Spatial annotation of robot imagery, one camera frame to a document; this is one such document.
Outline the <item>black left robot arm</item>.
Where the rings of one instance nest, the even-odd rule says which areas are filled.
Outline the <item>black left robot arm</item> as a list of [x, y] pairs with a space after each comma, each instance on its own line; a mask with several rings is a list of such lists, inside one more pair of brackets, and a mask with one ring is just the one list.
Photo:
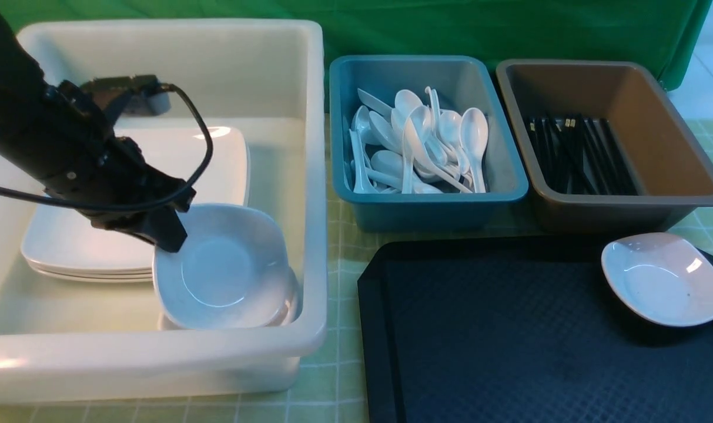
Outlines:
[[120, 116], [155, 115], [152, 98], [175, 93], [204, 136], [195, 105], [178, 86], [155, 75], [49, 84], [0, 12], [0, 155], [44, 187], [44, 195], [0, 187], [0, 196], [76, 210], [93, 227], [132, 236], [176, 253], [187, 238], [179, 219], [196, 196], [213, 142], [187, 180], [147, 163], [130, 137], [117, 136]]

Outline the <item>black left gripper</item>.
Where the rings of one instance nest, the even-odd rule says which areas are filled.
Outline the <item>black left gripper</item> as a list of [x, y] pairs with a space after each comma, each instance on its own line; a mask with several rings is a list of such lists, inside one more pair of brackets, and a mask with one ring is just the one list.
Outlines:
[[[178, 86], [162, 83], [195, 112], [195, 104]], [[63, 82], [47, 93], [51, 102], [72, 113], [84, 132], [73, 141], [74, 161], [60, 176], [44, 180], [45, 193], [76, 209], [93, 227], [139, 238], [168, 253], [177, 253], [187, 238], [179, 219], [195, 198], [195, 176], [177, 179], [149, 165], [138, 144], [115, 134], [120, 117], [108, 117], [82, 92]]]

